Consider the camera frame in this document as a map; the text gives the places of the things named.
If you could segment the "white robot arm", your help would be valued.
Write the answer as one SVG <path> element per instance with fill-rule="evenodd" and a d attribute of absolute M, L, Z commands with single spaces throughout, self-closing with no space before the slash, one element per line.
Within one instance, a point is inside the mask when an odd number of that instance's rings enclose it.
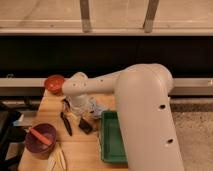
<path fill-rule="evenodd" d="M 185 171 L 169 104 L 170 71 L 161 64 L 64 82 L 64 95 L 112 93 L 130 171 Z"/>

